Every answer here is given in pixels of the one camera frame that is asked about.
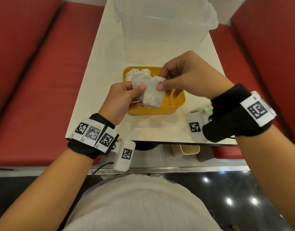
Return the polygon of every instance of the hand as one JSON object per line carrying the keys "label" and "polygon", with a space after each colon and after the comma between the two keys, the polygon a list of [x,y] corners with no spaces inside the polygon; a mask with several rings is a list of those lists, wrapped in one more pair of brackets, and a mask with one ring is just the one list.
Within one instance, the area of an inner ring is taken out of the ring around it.
{"label": "hand", "polygon": [[193,51],[187,51],[167,62],[159,76],[167,80],[161,82],[157,90],[165,90],[166,96],[170,96],[172,89],[175,89],[174,98],[185,90],[195,96],[213,99],[234,86]]}
{"label": "hand", "polygon": [[111,85],[105,102],[98,113],[117,126],[129,110],[144,105],[134,98],[142,95],[145,89],[145,85],[133,89],[131,82],[120,82]]}

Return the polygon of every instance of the white wall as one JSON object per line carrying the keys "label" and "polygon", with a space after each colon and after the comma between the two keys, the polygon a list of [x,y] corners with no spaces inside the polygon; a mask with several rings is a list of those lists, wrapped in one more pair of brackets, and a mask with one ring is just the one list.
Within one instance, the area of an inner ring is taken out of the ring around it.
{"label": "white wall", "polygon": [[98,6],[105,6],[107,0],[65,0],[70,2],[77,2],[77,3],[84,3],[90,5],[98,5]]}
{"label": "white wall", "polygon": [[230,19],[245,0],[208,0],[217,12],[219,23],[230,25]]}

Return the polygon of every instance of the person's right hand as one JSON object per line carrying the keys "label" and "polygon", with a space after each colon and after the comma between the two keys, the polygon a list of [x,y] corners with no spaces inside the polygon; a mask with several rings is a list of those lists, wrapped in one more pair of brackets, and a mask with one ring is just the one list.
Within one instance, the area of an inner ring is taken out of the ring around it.
{"label": "person's right hand", "polygon": [[165,90],[166,96],[170,96],[172,89],[176,89],[174,98],[185,90],[195,96],[213,99],[234,86],[193,51],[187,51],[167,62],[159,76],[167,80],[161,82],[157,90]]}

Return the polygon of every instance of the folded white tissue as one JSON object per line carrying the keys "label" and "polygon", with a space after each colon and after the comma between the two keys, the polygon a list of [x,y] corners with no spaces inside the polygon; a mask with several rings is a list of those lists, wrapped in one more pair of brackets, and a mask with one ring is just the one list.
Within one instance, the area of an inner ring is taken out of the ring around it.
{"label": "folded white tissue", "polygon": [[141,71],[131,69],[127,72],[125,80],[131,81],[133,89],[140,85],[146,85],[145,92],[141,96],[136,97],[136,99],[142,101],[147,107],[160,107],[165,92],[157,91],[156,87],[160,82],[165,81],[165,78],[159,76],[151,77],[151,71],[149,69],[142,69]]}

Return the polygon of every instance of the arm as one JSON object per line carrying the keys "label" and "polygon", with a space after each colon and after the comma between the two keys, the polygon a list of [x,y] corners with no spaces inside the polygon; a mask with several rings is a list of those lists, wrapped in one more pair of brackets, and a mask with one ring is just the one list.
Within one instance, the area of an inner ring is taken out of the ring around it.
{"label": "arm", "polygon": [[[113,84],[99,114],[118,125],[145,86],[131,82]],[[0,231],[57,230],[71,207],[93,159],[67,148],[10,206],[0,218]]]}
{"label": "arm", "polygon": [[[167,94],[176,89],[213,99],[234,86],[192,51],[167,62],[158,85]],[[274,206],[295,228],[295,146],[275,126],[254,136],[236,136],[242,154],[259,185]]]}

